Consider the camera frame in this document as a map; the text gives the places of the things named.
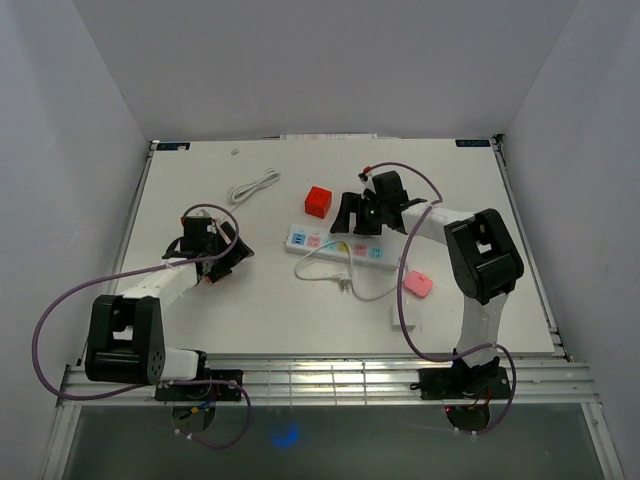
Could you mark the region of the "red cube socket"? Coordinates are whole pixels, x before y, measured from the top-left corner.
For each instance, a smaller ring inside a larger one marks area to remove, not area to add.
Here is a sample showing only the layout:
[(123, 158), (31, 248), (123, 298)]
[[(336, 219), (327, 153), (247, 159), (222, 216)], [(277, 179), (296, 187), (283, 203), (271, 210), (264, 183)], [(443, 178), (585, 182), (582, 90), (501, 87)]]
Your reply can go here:
[(318, 186), (312, 186), (304, 201), (304, 211), (307, 215), (325, 219), (331, 204), (331, 191)]

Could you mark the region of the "white multicolour power strip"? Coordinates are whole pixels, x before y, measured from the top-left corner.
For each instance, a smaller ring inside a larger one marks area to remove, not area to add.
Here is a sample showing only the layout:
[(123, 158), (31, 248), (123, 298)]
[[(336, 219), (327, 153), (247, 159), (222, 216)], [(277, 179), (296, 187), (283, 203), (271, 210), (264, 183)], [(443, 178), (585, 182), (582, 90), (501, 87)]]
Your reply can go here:
[(385, 271), (397, 269), (402, 248), (402, 240), (389, 235), (333, 235), (326, 228), (300, 224), (291, 225), (285, 240), (285, 250), (289, 253), (345, 264), (352, 259), (355, 266)]

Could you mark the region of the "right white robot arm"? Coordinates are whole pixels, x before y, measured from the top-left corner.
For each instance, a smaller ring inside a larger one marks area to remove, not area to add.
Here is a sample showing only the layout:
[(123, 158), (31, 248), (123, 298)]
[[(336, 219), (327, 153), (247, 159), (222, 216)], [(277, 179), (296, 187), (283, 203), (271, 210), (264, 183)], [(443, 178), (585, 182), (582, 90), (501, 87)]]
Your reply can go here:
[[(485, 370), (498, 367), (498, 352), (506, 350), (498, 343), (499, 326), (508, 297), (524, 274), (523, 260), (498, 211), (446, 209), (444, 198), (432, 181), (427, 184), (435, 194), (433, 200), (411, 199), (397, 172), (374, 175), (372, 171), (367, 167), (359, 174), (365, 186), (363, 192), (341, 195), (330, 232), (371, 237), (381, 235), (388, 227), (406, 236), (396, 280), (402, 334), (420, 358), (460, 365), (451, 373), (453, 388), (464, 397), (474, 397), (488, 384)], [(442, 358), (420, 352), (406, 326), (401, 274), (416, 237), (447, 248), (453, 278), (463, 294), (461, 333), (453, 353)]]

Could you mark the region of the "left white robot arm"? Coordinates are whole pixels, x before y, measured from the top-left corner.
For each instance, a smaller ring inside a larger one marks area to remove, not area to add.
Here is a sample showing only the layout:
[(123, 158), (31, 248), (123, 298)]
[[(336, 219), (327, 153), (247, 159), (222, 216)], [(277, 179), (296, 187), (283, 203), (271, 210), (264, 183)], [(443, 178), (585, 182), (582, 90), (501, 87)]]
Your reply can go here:
[(209, 215), (185, 215), (182, 235), (166, 248), (160, 269), (115, 295), (101, 295), (92, 305), (85, 374), (91, 381), (157, 385), (177, 381), (190, 399), (205, 397), (212, 376), (203, 354), (170, 348), (163, 315), (202, 281), (230, 275), (254, 255), (241, 240), (237, 221)]

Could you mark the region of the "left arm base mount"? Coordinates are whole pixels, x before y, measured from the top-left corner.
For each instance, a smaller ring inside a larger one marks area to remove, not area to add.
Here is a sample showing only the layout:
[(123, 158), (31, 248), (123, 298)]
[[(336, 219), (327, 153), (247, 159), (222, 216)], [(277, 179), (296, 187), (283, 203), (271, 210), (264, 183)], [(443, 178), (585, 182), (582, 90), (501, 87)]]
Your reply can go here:
[(243, 384), (244, 372), (240, 369), (209, 369), (205, 368), (202, 380), (224, 381), (224, 384), (172, 385), (157, 387), (154, 399), (160, 402), (196, 402), (227, 401), (236, 402), (242, 399), (242, 394), (227, 383)]

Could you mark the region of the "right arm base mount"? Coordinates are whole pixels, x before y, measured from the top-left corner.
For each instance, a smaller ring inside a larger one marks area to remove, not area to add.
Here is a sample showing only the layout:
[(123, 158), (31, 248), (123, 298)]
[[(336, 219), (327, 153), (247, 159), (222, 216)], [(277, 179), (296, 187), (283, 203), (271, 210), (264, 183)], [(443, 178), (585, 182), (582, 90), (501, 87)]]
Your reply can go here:
[(497, 356), (475, 367), (456, 360), (451, 367), (419, 369), (418, 380), (410, 389), (419, 391), (422, 400), (507, 400), (512, 393), (507, 371)]

